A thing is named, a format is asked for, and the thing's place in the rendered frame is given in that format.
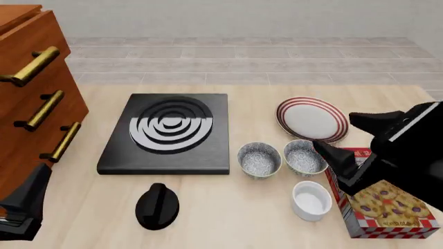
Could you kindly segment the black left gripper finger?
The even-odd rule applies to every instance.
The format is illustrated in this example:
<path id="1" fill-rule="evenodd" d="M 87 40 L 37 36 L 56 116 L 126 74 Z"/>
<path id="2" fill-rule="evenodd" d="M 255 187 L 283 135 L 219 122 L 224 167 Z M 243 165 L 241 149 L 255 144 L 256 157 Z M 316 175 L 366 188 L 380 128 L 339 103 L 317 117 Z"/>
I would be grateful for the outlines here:
<path id="1" fill-rule="evenodd" d="M 6 214 L 1 220 L 42 220 L 43 202 L 52 170 L 46 163 L 40 163 L 28 178 L 7 197 L 0 201 Z"/>

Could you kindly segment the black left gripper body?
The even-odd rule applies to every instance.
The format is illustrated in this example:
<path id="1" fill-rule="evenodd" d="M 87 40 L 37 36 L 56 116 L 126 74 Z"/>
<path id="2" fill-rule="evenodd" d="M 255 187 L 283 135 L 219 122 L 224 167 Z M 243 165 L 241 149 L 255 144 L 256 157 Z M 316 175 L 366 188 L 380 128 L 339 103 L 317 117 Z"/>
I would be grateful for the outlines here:
<path id="1" fill-rule="evenodd" d="M 0 241 L 32 241 L 42 226 L 42 208 L 19 211 L 2 206 L 5 216 L 0 216 Z"/>

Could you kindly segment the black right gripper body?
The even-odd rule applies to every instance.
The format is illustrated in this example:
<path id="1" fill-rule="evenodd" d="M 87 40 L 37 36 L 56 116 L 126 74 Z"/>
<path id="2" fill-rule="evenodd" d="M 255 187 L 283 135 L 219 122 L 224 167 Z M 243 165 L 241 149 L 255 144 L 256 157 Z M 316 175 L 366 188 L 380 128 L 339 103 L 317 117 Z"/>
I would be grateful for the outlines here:
<path id="1" fill-rule="evenodd" d="M 338 183 L 349 195 L 385 180 L 414 196 L 443 187 L 443 101 L 415 105 L 370 142 L 358 182 Z"/>

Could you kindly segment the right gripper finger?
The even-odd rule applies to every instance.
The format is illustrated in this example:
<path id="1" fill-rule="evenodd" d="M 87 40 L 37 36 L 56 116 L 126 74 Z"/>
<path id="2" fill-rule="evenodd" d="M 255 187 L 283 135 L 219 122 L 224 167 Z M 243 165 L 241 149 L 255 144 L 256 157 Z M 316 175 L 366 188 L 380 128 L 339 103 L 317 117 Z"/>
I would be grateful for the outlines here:
<path id="1" fill-rule="evenodd" d="M 405 113 L 391 111 L 387 113 L 349 113 L 350 124 L 373 136 L 381 134 L 391 124 L 394 124 Z"/>
<path id="2" fill-rule="evenodd" d="M 340 177 L 344 182 L 359 181 L 359 166 L 355 161 L 353 151 L 333 147 L 320 140 L 314 140 L 313 147 L 325 159 L 336 176 Z"/>

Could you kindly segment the patterned grey bowl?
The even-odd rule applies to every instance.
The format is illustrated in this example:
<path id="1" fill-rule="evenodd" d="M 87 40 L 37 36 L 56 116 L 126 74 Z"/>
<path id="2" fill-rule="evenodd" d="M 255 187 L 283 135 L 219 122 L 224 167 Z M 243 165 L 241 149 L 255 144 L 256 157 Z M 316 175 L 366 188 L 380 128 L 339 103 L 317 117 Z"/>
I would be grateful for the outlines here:
<path id="1" fill-rule="evenodd" d="M 284 161 L 295 174 L 312 177 L 329 167 L 325 159 L 314 149 L 310 140 L 292 140 L 283 149 Z"/>
<path id="2" fill-rule="evenodd" d="M 237 153 L 241 170 L 250 178 L 264 180 L 282 167 L 282 157 L 275 147 L 265 142 L 249 142 Z"/>

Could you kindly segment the white plate with red rings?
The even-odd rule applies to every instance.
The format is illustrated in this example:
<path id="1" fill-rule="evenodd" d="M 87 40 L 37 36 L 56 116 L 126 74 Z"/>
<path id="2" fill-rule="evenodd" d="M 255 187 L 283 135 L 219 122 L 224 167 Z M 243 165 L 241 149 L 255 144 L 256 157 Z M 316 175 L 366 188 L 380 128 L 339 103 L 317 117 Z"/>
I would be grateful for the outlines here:
<path id="1" fill-rule="evenodd" d="M 313 97 L 291 97 L 275 110 L 279 126 L 289 135 L 303 140 L 335 143 L 343 140 L 350 124 L 345 114 L 333 104 Z"/>

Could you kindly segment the flat black stove plate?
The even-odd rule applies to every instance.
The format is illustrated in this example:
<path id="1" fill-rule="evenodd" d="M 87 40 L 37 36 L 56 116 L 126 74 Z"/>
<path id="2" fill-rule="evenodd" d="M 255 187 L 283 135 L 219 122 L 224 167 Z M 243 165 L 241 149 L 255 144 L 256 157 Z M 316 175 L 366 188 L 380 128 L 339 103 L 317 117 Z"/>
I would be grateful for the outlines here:
<path id="1" fill-rule="evenodd" d="M 227 175 L 228 95 L 134 93 L 97 164 L 101 175 Z"/>

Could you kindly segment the small wooden drawer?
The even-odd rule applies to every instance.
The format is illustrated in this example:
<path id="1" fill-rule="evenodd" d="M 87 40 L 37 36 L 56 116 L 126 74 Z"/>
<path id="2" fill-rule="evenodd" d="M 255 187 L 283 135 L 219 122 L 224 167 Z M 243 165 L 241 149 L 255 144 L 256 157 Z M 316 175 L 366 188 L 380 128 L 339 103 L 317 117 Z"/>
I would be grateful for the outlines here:
<path id="1" fill-rule="evenodd" d="M 40 161 L 51 152 L 65 132 L 62 126 L 82 122 L 87 113 L 47 118 L 34 132 L 13 126 L 14 118 L 0 118 L 0 200 L 17 188 Z"/>

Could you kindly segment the small white ramekin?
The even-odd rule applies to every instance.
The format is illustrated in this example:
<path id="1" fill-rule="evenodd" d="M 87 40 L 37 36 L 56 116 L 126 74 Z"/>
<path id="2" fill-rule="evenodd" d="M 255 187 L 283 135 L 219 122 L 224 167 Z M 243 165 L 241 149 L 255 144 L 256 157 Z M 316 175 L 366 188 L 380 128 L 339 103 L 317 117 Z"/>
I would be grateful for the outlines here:
<path id="1" fill-rule="evenodd" d="M 291 207 L 305 221 L 320 221 L 331 210 L 332 197 L 321 184 L 302 181 L 293 187 Z"/>

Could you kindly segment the printed cookie box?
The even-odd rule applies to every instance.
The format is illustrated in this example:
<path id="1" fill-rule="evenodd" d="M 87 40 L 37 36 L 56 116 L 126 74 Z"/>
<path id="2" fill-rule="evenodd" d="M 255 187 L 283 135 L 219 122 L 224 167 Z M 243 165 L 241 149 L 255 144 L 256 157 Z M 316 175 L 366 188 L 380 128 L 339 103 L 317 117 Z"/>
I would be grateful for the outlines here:
<path id="1" fill-rule="evenodd" d="M 350 196 L 331 167 L 325 173 L 351 238 L 425 239 L 440 229 L 425 203 L 385 180 Z"/>

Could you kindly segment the medium wooden drawer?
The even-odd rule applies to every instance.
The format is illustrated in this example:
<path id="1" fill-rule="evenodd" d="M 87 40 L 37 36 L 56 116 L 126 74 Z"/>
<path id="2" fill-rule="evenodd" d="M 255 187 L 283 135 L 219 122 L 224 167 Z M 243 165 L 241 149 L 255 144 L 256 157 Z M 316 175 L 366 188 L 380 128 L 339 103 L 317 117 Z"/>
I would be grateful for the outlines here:
<path id="1" fill-rule="evenodd" d="M 44 116 L 36 130 L 14 126 L 14 122 L 28 122 L 44 105 L 42 95 L 64 93 L 63 98 Z M 38 76 L 23 88 L 9 84 L 0 90 L 0 140 L 11 142 L 33 134 L 57 131 L 61 126 L 82 122 L 89 110 L 73 76 L 63 72 L 54 76 Z"/>

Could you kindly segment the round black stove knob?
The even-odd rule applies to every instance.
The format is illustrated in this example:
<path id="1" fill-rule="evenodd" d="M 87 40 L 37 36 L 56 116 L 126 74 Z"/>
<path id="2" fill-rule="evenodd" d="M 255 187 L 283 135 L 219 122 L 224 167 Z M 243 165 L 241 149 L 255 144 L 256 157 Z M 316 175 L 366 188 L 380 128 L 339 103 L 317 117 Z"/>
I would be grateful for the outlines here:
<path id="1" fill-rule="evenodd" d="M 146 230 L 162 230 L 171 225 L 178 214 L 178 196 L 162 183 L 152 184 L 135 207 L 136 219 Z"/>

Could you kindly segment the large wooden drawer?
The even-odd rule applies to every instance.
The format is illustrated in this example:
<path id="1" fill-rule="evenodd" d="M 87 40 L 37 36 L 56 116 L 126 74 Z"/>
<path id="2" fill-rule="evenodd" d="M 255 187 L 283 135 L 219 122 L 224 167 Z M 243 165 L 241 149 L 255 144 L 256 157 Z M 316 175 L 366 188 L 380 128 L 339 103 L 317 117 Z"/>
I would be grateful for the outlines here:
<path id="1" fill-rule="evenodd" d="M 45 51 L 51 46 L 57 47 L 60 55 L 33 80 L 38 76 L 48 77 L 56 74 L 57 70 L 66 66 L 65 59 L 71 53 L 53 11 L 36 12 L 24 22 L 0 35 L 0 75 L 15 74 L 34 59 L 31 55 L 33 51 Z M 0 82 L 0 84 L 14 86 L 10 82 Z"/>

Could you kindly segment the wooden cabinet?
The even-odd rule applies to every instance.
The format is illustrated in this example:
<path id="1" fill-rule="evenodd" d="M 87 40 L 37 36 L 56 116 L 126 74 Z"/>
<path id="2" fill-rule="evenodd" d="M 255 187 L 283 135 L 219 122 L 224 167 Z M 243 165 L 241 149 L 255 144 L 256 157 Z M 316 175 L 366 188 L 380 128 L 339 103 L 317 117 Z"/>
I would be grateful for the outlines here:
<path id="1" fill-rule="evenodd" d="M 45 10 L 42 10 L 41 6 L 0 5 L 0 35 L 8 32 L 8 30 L 19 25 L 21 22 L 24 22 L 34 13 L 43 11 Z M 63 72 L 71 74 L 67 64 L 66 66 L 63 66 L 62 68 L 57 70 L 57 73 L 54 75 L 62 74 Z M 5 85 L 0 84 L 0 90 L 3 90 L 4 86 Z M 46 159 L 40 159 L 38 165 L 40 163 L 46 163 L 47 165 L 53 164 L 51 161 L 48 161 Z"/>

